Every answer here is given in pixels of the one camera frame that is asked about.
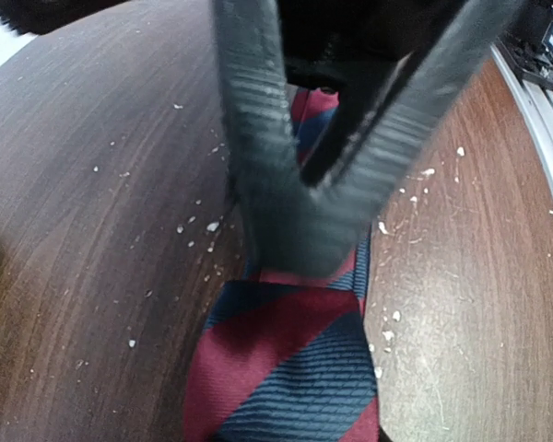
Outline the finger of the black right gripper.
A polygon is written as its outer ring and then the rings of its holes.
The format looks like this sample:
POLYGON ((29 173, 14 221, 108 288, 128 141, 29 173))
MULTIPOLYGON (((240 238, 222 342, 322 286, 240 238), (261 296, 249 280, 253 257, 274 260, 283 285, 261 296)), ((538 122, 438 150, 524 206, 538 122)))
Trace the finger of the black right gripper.
POLYGON ((214 1, 218 79, 249 259, 302 276, 330 276, 347 259, 300 179, 286 94, 277 3, 214 1))

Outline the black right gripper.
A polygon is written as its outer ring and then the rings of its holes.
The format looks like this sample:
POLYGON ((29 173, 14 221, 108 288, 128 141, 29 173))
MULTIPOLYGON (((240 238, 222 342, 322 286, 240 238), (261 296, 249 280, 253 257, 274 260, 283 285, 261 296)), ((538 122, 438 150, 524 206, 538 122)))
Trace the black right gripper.
POLYGON ((300 171, 309 214, 300 223, 299 272, 329 276, 365 237, 522 4, 279 1, 276 6, 288 83, 343 89, 334 119, 300 171))

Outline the red navy striped tie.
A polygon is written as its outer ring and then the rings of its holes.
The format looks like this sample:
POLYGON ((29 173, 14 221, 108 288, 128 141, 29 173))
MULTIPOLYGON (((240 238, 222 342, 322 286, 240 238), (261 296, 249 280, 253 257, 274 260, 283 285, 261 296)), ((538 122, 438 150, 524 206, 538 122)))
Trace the red navy striped tie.
POLYGON ((382 441, 364 330, 371 243, 332 276, 248 264, 227 282, 194 351, 188 441, 382 441))

